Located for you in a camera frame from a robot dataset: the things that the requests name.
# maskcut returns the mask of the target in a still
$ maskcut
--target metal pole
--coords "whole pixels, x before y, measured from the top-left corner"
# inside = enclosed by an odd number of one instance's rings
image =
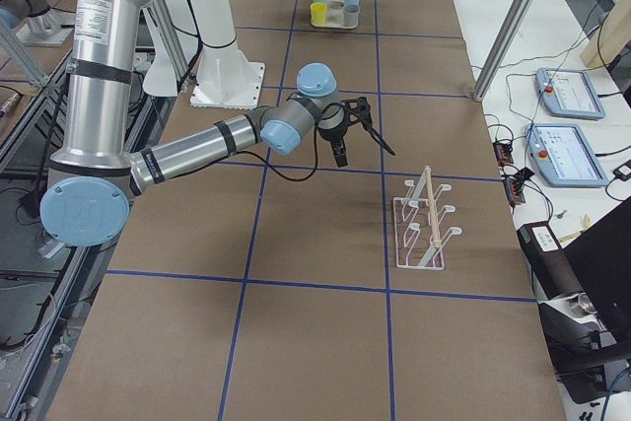
[[[41,88],[48,83],[48,76],[41,70],[37,62],[31,58],[29,52],[20,43],[13,32],[0,22],[0,45],[3,46],[13,60],[18,63],[31,82],[37,84]]]
[[[504,24],[484,62],[480,76],[475,83],[475,88],[473,88],[472,96],[474,100],[482,101],[484,99],[531,3],[532,0],[513,0],[509,13],[504,19]]]
[[[147,9],[156,21],[158,32],[160,33],[162,42],[165,44],[165,50],[174,67],[175,77],[179,80],[186,74],[188,66],[184,52],[181,49],[181,43],[174,29],[167,2],[165,0],[153,0],[153,2],[147,6]]]

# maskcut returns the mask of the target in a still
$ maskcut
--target table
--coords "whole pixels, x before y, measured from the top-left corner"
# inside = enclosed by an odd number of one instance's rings
[[[467,44],[467,52],[471,60],[474,75],[478,75],[486,56],[491,48],[495,36],[508,12],[512,0],[454,0],[462,27],[462,34]],[[557,58],[537,58],[524,61],[516,66],[502,67],[494,79],[489,93],[484,98],[484,111],[495,115],[501,123],[509,126],[515,136],[523,136],[529,121],[511,113],[508,108],[508,94],[506,77],[511,74],[533,74],[537,68],[585,69],[580,54],[587,45],[581,26],[577,23],[565,0],[534,0],[528,10],[514,42],[512,43],[504,65],[517,63],[524,58],[539,56],[553,56],[576,45],[575,49]],[[599,94],[609,94],[617,91],[617,87],[609,74],[603,69],[589,71],[590,77]],[[596,153],[609,152],[623,148],[629,144],[631,137],[631,110],[621,96],[601,99],[606,111],[606,118],[599,121],[574,120],[553,117],[547,113],[543,105],[536,107],[538,92],[533,77],[513,77],[510,81],[511,94],[514,98],[514,109],[527,117],[534,117],[539,123],[579,123],[588,141]],[[497,123],[492,115],[487,115],[487,123]],[[495,138],[496,127],[490,129],[492,139]],[[505,131],[499,132],[500,138],[507,138]],[[531,157],[525,156],[525,140],[514,143],[514,157],[518,168],[525,164],[536,171]],[[618,165],[631,159],[631,152],[625,152],[611,157],[600,158],[602,167],[609,179],[613,178],[612,171]],[[582,218],[589,215],[594,223],[606,215],[618,203],[610,199],[599,189],[569,189],[553,188],[538,176],[532,179],[538,183],[544,193],[554,204],[555,214],[563,211],[562,218],[554,217],[550,226],[557,237],[568,236],[582,230]],[[611,187],[611,192],[621,199],[631,195],[631,187],[623,182],[617,182]],[[546,219],[546,209],[541,196],[530,189],[525,190],[526,204],[515,209],[514,225],[519,228],[524,223]],[[562,243],[563,246],[572,240]],[[607,410],[607,420],[616,421],[629,419],[631,416],[631,395],[615,396],[618,398],[611,403]],[[575,419],[584,411],[592,411],[588,405],[576,405],[569,395],[564,396],[564,404],[568,419]]]
[[[312,28],[309,3],[231,0],[260,103],[324,61],[396,157],[351,129],[350,166],[320,150],[304,183],[237,156],[147,192],[49,421],[564,419],[452,0],[362,0],[353,33]],[[187,99],[163,140],[235,114]],[[392,262],[390,200],[425,164],[464,230],[443,272]]]

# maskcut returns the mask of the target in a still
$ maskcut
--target wire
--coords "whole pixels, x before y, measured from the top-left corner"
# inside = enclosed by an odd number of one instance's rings
[[[498,117],[494,113],[485,113],[484,116],[485,117],[493,117],[493,118],[495,118],[495,120],[497,120],[497,123],[500,123],[500,117]]]
[[[50,325],[50,323],[55,317],[55,314],[57,313],[58,305],[57,305],[57,300],[55,299],[54,295],[50,291],[48,291],[44,286],[38,283],[27,283],[24,285],[16,285],[16,286],[11,286],[7,288],[0,288],[0,291],[17,290],[17,289],[32,287],[32,286],[38,286],[39,288],[42,288],[48,294],[46,299],[49,298],[50,301],[52,302],[52,312],[50,313],[50,316],[48,317],[46,322],[42,324],[37,329],[37,331],[34,332],[34,330],[32,329],[29,332],[25,332],[24,335],[26,337],[22,341],[18,342],[17,344],[11,344],[11,345],[8,344],[9,340],[11,340],[11,336],[9,336],[2,343],[0,343],[0,350],[5,352],[5,354],[2,354],[0,357],[6,357],[8,355],[13,355],[17,353],[22,355],[22,353],[24,353],[24,351],[29,348],[29,346],[33,343],[33,341]],[[16,346],[20,346],[20,348],[18,350],[6,350],[6,348],[14,348]]]
[[[618,179],[618,177],[615,177],[614,179],[612,179],[607,186],[604,187],[604,193],[609,196],[611,199],[613,199],[614,201],[618,201],[618,202],[624,202],[624,199],[618,199],[617,197],[614,197],[611,195],[611,193],[609,192],[609,187],[611,186],[611,184],[616,181]]]
[[[538,192],[543,197],[545,201],[545,209],[548,215],[547,222],[550,222],[552,216],[554,216],[554,204],[552,204],[550,198],[545,195],[541,187],[534,181],[525,182],[524,186]]]
[[[68,92],[68,76],[66,76],[63,86],[59,91],[57,96],[57,102],[55,103],[55,109],[52,113],[52,118],[50,119],[50,127],[48,128],[48,134],[46,135],[46,140],[43,145],[43,151],[41,152],[41,158],[39,159],[39,166],[37,167],[37,177],[35,178],[35,186],[33,189],[33,197],[35,200],[35,206],[39,206],[39,185],[41,184],[41,176],[43,174],[43,167],[46,163],[46,158],[48,158],[48,147],[50,146],[50,141],[52,140],[52,132],[54,131],[54,124],[57,123],[57,117],[59,116],[59,111],[61,110],[61,102],[63,101],[63,97]]]
[[[18,91],[17,89],[11,88],[9,86],[5,86],[4,84],[0,84],[0,88],[2,89],[8,89],[9,91],[13,91],[14,93],[19,94],[20,96],[22,95],[22,93],[20,91]]]
[[[492,123],[491,125],[488,125],[486,128],[491,129],[491,128],[497,128],[497,130],[495,131],[495,141],[498,142],[499,140],[497,139],[497,134],[500,132],[500,128],[504,128],[506,130],[509,131],[509,133],[511,134],[511,138],[503,138],[502,140],[508,142],[508,144],[511,146],[511,148],[513,148],[513,142],[515,141],[515,134],[513,133],[513,130],[511,130],[507,125],[504,125],[503,123]]]
[[[151,108],[156,113],[156,118],[158,118],[158,121],[160,122],[160,127],[164,131],[165,130],[165,122],[163,121],[162,116],[160,115],[160,111],[158,110],[158,106],[156,105],[156,99],[155,98],[151,98],[150,103],[151,103]]]
[[[261,157],[260,155],[257,155],[253,152],[249,152],[249,151],[241,151],[238,152],[237,155],[250,155],[252,157],[255,157],[257,159],[259,159],[262,163],[264,163],[269,169],[271,169],[273,172],[275,172],[277,175],[279,175],[280,177],[282,177],[283,179],[286,179],[290,182],[304,182],[307,179],[309,179],[310,177],[312,177],[313,175],[316,174],[317,171],[317,164],[318,164],[318,155],[317,155],[317,130],[314,127],[314,166],[312,167],[312,169],[309,171],[308,174],[306,174],[303,177],[291,177],[291,176],[287,176],[284,175],[283,173],[281,173],[277,168],[275,168],[271,163],[269,163],[268,160],[264,159],[263,157]]]
[[[2,194],[3,192],[8,192],[8,191],[22,191],[22,192],[25,192],[26,194],[30,193],[28,189],[24,189],[23,187],[11,186],[11,187],[5,187],[4,189],[0,189],[0,194]]]
[[[52,10],[58,10],[59,12],[65,12],[66,14],[76,14],[74,10],[66,10],[60,7],[52,7]]]
[[[624,94],[622,91],[618,91],[617,93],[610,93],[610,94],[598,94],[599,98],[610,98],[611,96],[617,96],[617,95],[622,95]]]
[[[521,118],[525,118],[528,122],[533,123],[534,117],[530,118],[513,109],[513,93],[511,92],[511,83],[509,82],[509,79],[515,76],[531,78],[532,76],[536,76],[536,74],[535,73],[533,74],[511,73],[511,74],[507,74],[506,77],[504,78],[504,82],[506,84],[506,94],[509,98],[509,111],[514,113],[515,115],[518,115]]]
[[[622,379],[622,377],[624,377],[625,374],[626,375],[629,374],[629,371],[631,371],[631,367],[627,367],[626,369],[622,370],[618,375],[615,376],[615,379],[613,379],[613,382],[611,382],[611,386],[607,390],[607,396],[604,399],[602,412],[600,413],[600,421],[604,421],[604,416],[607,412],[607,407],[609,406],[609,400],[611,399],[611,396],[613,395],[613,389],[615,388],[616,384]]]
[[[626,152],[631,149],[631,145],[621,148],[620,150],[616,150],[615,152],[607,152],[607,153],[596,153],[597,157],[608,157],[610,155],[617,155],[618,153]]]

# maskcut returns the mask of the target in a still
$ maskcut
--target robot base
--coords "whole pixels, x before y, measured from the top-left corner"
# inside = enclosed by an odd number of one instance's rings
[[[75,26],[75,14],[54,11],[55,16],[59,19],[61,30],[56,34],[46,38],[34,35],[29,25],[24,24],[16,33],[16,37],[24,46],[55,46],[63,45],[68,36],[72,34]]]
[[[255,108],[265,64],[248,62],[240,51],[238,63],[235,68],[228,67],[219,58],[202,58],[190,104],[195,107]]]

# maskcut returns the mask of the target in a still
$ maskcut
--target blue tape line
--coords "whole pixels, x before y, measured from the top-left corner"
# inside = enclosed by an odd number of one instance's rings
[[[115,270],[106,271],[108,275],[126,275],[126,276],[151,276],[152,278],[173,278],[179,280],[203,280],[203,281],[221,281],[228,283],[243,283],[243,278],[231,278],[228,276],[211,276],[211,275],[190,275],[182,273],[162,273],[158,271],[139,271],[139,270]]]
[[[380,48],[379,48],[379,16],[377,12],[378,0],[375,2],[375,49],[377,60],[377,107],[379,112],[379,126],[381,133],[384,136],[384,122],[382,114],[382,76],[381,76],[381,63],[380,63]],[[386,206],[386,164],[384,157],[384,149],[380,147],[380,175],[382,179],[382,224],[384,232],[384,273],[386,281],[386,335],[387,335],[387,373],[388,373],[388,391],[389,391],[389,407],[390,407],[390,421],[396,420],[396,397],[394,391],[394,350],[392,347],[392,310],[390,300],[390,269],[389,269],[389,255],[387,250],[387,206]]]
[[[446,298],[460,300],[480,300],[480,301],[504,301],[508,303],[536,303],[535,298],[523,298],[519,296],[494,296],[494,295],[474,295],[470,293],[448,293],[440,291],[403,290],[390,288],[374,288],[370,286],[333,285],[328,283],[309,283],[300,281],[264,280],[260,278],[234,278],[229,276],[194,275],[188,273],[167,273],[160,271],[141,270],[114,270],[105,272],[108,275],[139,276],[148,278],[173,278],[179,280],[201,280],[215,281],[220,283],[241,283],[260,286],[282,286],[291,288],[311,288],[317,290],[350,291],[360,293],[383,293],[393,295],[423,296],[430,298]]]
[[[467,293],[443,293],[435,291],[397,290],[389,291],[393,295],[429,296],[433,298],[450,298],[458,300],[504,301],[507,303],[536,303],[535,298],[520,298],[517,296],[471,295]]]
[[[469,99],[464,94],[430,94],[430,93],[380,93],[382,96],[411,96],[414,98],[452,98],[452,99]]]
[[[291,28],[293,29],[294,24],[296,22],[296,12],[298,10],[298,0],[295,0],[294,2],[294,13],[292,15],[292,24],[291,24]],[[281,79],[280,79],[280,84],[283,84],[284,79],[285,79],[285,72],[287,70],[287,61],[289,58],[289,50],[291,47],[291,41],[292,41],[292,32],[289,32],[289,38],[287,39],[287,49],[285,51],[285,59],[283,61],[283,71],[281,73]],[[281,90],[278,91],[278,96],[276,98],[276,105],[278,106],[280,104],[280,97],[281,97]],[[270,154],[270,150],[267,150],[267,156],[266,159],[267,161],[269,161],[269,154]],[[221,402],[219,405],[219,412],[217,413],[217,421],[223,421],[224,418],[224,412],[226,409],[226,399],[228,396],[228,387],[230,385],[230,376],[232,374],[232,367],[233,367],[233,362],[235,359],[235,351],[237,349],[237,340],[239,337],[239,328],[241,325],[241,317],[243,314],[243,308],[244,308],[244,301],[245,301],[245,291],[247,288],[247,277],[249,275],[249,268],[251,265],[251,260],[252,260],[252,255],[254,252],[254,243],[256,242],[256,231],[258,229],[258,219],[260,218],[260,210],[262,207],[262,203],[263,203],[263,195],[265,192],[265,183],[267,180],[267,172],[268,172],[268,167],[267,165],[264,166],[263,168],[263,176],[261,178],[261,184],[260,184],[260,190],[258,192],[258,202],[256,203],[256,212],[254,214],[254,223],[252,225],[252,234],[250,237],[250,241],[249,241],[249,248],[247,250],[247,262],[245,264],[245,272],[244,272],[244,283],[242,284],[242,289],[241,289],[241,294],[239,297],[239,306],[237,308],[237,317],[235,320],[235,327],[233,330],[233,338],[232,338],[232,342],[231,342],[231,346],[230,346],[230,355],[228,357],[228,365],[226,367],[226,375],[224,377],[224,386],[222,389],[222,393],[221,393]]]
[[[277,281],[277,280],[261,280],[248,279],[247,283],[252,285],[263,286],[283,286],[290,288],[312,288],[318,290],[335,290],[335,291],[354,291],[360,293],[385,293],[383,288],[371,288],[368,286],[345,286],[345,285],[329,285],[320,283],[301,283],[298,281]]]

